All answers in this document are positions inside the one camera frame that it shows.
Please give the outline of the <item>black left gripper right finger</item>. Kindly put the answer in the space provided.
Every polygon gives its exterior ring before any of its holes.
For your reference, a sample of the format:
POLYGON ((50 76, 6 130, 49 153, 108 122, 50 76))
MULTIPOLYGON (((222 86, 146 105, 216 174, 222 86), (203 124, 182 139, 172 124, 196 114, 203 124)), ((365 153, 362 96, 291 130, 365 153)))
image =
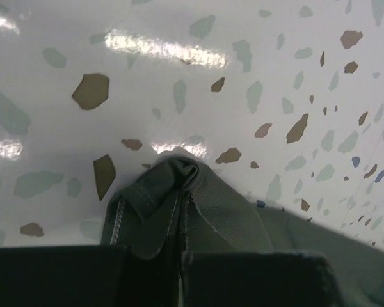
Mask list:
POLYGON ((323 256, 234 245, 188 197, 180 275, 185 306, 342 306, 323 256))

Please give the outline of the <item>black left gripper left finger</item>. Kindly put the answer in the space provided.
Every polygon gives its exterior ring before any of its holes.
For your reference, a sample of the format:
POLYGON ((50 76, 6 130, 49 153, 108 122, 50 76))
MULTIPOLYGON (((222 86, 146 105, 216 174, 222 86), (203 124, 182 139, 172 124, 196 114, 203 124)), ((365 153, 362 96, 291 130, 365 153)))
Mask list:
POLYGON ((176 306, 179 195, 124 235, 128 207, 100 245, 0 248, 0 306, 176 306))

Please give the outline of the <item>grey t shirt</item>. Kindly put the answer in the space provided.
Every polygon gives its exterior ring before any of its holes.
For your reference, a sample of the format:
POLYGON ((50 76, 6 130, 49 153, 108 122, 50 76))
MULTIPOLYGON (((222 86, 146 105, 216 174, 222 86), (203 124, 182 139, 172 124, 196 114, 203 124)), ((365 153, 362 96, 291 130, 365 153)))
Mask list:
POLYGON ((110 199, 101 241, 118 244, 166 200, 186 206, 188 247, 202 251, 311 251, 333 266, 347 306, 384 306, 384 252, 294 214, 258 208, 208 165, 183 156, 161 160, 110 199))

